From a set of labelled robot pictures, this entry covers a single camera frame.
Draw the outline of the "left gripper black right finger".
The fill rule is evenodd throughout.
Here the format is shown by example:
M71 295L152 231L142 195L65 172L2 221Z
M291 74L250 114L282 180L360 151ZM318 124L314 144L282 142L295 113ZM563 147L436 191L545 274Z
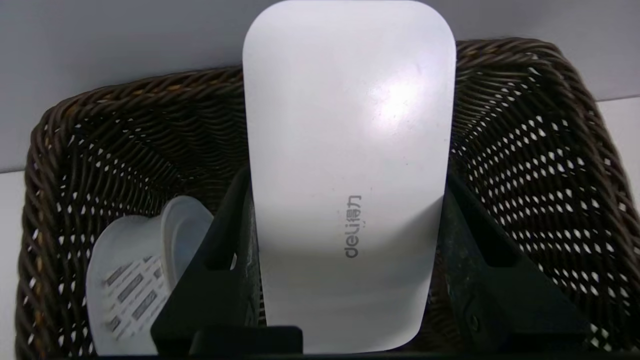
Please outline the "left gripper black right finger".
M430 289L430 344L456 353L587 348L590 323L453 173L446 176Z

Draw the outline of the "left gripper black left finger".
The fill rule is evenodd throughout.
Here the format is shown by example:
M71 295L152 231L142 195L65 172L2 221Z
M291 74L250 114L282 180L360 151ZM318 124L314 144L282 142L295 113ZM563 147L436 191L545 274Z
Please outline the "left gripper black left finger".
M258 325L250 170L233 178L197 252L151 326L161 356L246 356Z

